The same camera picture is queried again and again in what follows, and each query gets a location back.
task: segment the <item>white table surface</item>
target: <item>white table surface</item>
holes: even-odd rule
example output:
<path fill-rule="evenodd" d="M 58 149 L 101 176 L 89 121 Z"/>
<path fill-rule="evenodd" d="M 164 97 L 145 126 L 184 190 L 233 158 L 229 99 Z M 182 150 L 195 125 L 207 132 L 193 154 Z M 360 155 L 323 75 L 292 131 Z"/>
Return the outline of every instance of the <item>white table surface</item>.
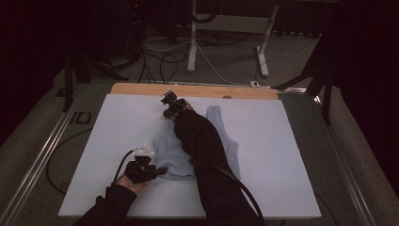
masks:
<path fill-rule="evenodd" d="M 185 98 L 204 115 L 220 105 L 229 137 L 239 143 L 241 182 L 265 218 L 318 218 L 319 207 L 280 100 Z M 79 217 L 112 182 L 124 155 L 134 148 L 153 148 L 153 138 L 167 119 L 159 96 L 108 94 L 59 211 Z M 195 181 L 157 178 L 140 192 L 129 217 L 203 218 Z"/>

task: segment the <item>black curtain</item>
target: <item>black curtain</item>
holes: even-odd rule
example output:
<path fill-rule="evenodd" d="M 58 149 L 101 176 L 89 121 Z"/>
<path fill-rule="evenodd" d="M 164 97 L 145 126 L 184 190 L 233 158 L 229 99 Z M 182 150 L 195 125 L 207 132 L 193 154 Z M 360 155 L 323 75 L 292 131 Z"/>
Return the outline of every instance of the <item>black curtain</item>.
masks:
<path fill-rule="evenodd" d="M 331 66 L 334 86 L 341 89 L 397 195 L 398 11 L 398 4 L 390 1 L 339 2 L 304 69 Z"/>
<path fill-rule="evenodd" d="M 63 64 L 55 1 L 4 0 L 0 8 L 0 145 L 53 85 Z"/>

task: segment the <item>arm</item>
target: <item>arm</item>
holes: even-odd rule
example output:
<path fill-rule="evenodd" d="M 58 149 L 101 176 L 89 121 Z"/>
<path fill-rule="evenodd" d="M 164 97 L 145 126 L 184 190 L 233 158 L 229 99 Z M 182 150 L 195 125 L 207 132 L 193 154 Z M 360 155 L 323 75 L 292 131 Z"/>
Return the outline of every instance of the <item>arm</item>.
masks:
<path fill-rule="evenodd" d="M 115 185 L 108 187 L 105 198 L 99 196 L 96 203 L 74 225 L 125 225 L 127 213 L 138 192 L 150 182 L 133 184 L 128 177 L 121 177 Z"/>
<path fill-rule="evenodd" d="M 202 164 L 195 167 L 199 196 L 209 225 L 262 225 L 241 188 L 210 166 L 231 172 L 214 126 L 195 111 L 185 110 L 175 119 L 175 134 L 183 149 Z"/>

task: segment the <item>hand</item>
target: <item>hand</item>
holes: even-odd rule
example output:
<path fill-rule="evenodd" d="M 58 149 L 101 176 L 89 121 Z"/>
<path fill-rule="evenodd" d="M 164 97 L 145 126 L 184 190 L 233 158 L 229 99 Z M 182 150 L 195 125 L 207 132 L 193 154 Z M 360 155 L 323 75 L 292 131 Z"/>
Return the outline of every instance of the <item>hand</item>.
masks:
<path fill-rule="evenodd" d="M 116 182 L 117 185 L 120 186 L 125 186 L 131 191 L 135 192 L 136 195 L 144 189 L 146 186 L 148 186 L 151 183 L 151 181 L 148 182 L 143 182 L 139 184 L 133 184 L 132 181 L 129 180 L 129 178 L 126 175 L 121 176 L 118 181 Z"/>

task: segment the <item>white stand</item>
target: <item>white stand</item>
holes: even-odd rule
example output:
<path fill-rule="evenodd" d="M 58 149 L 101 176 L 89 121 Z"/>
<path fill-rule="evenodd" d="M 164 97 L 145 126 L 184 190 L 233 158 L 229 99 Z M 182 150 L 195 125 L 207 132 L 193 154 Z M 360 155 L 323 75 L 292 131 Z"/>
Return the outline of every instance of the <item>white stand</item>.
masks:
<path fill-rule="evenodd" d="M 264 49 L 272 31 L 273 23 L 277 14 L 279 6 L 275 5 L 272 8 L 270 17 L 267 18 L 253 18 L 253 17 L 237 17 L 237 16 L 225 16 L 216 15 L 210 23 L 197 24 L 191 23 L 191 45 L 190 53 L 188 55 L 187 70 L 193 72 L 196 68 L 196 30 L 222 30 L 222 31 L 237 31 L 237 32 L 250 32 L 250 33 L 261 33 L 264 34 L 264 39 L 261 46 L 257 46 L 257 55 L 259 59 L 259 65 L 261 67 L 261 76 L 267 77 L 269 71 L 267 70 L 266 59 L 264 57 Z M 193 16 L 198 19 L 207 18 L 208 14 L 197 14 L 197 0 L 193 0 Z"/>

